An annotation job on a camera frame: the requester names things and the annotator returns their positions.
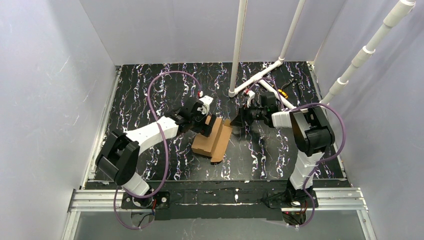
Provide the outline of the brown cardboard box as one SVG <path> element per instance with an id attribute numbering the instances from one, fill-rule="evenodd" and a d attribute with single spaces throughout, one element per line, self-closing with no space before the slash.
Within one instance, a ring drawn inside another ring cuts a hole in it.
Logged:
<path id="1" fill-rule="evenodd" d="M 222 162 L 232 134 L 230 122 L 229 119 L 219 117 L 215 120 L 209 137 L 196 134 L 191 145 L 192 152 L 210 158 L 211 164 Z"/>

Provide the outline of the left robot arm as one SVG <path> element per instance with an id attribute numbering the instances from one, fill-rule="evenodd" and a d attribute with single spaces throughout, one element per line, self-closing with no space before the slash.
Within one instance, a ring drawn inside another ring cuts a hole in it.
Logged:
<path id="1" fill-rule="evenodd" d="M 167 140 L 188 131 L 209 137 L 217 119 L 210 112 L 211 96 L 189 97 L 184 105 L 164 114 L 153 123 L 135 130 L 122 132 L 113 130 L 107 136 L 95 159 L 95 165 L 130 196 L 146 199 L 154 196 L 161 188 L 149 193 L 150 185 L 136 172 L 141 153 L 164 143 L 165 167 L 169 166 Z"/>

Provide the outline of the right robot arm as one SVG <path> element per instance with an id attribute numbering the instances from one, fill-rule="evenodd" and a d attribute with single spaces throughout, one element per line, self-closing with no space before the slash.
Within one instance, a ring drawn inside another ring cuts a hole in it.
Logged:
<path id="1" fill-rule="evenodd" d="M 292 129 L 298 149 L 293 173 L 284 192 L 273 193 L 263 201 L 268 205 L 283 201 L 287 205 L 309 202 L 313 191 L 313 172 L 319 165 L 325 151 L 335 142 L 334 131 L 324 113 L 322 103 L 309 103 L 294 109 L 281 110 L 280 100 L 272 92 L 260 96 L 254 102 L 255 93 L 245 90 L 246 103 L 230 122 L 232 127 L 244 128 L 254 121 L 262 121 L 270 128 Z"/>

